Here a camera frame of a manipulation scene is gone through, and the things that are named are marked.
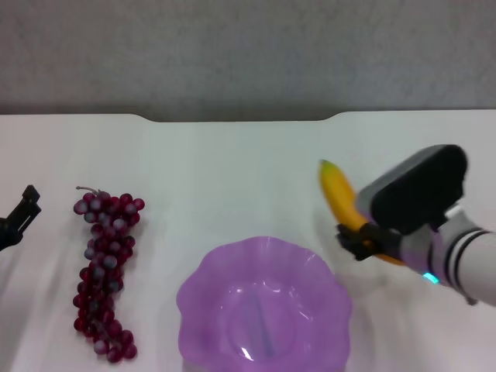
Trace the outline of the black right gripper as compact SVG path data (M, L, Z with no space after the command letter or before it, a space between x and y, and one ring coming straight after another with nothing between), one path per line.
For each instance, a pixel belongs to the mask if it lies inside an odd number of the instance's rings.
M358 230L344 224L336 228L340 246L351 253L356 261L363 261L374 254L391 259L401 258L402 236L395 231L372 223L365 223Z

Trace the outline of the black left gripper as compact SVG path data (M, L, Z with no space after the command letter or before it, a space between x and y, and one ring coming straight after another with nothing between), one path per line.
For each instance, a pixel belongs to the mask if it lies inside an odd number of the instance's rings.
M28 185L22 193L21 202L14 208L9 216L0 222L0 250L15 246L20 242L20 234L23 234L30 223L41 212L37 202L40 194L33 185Z

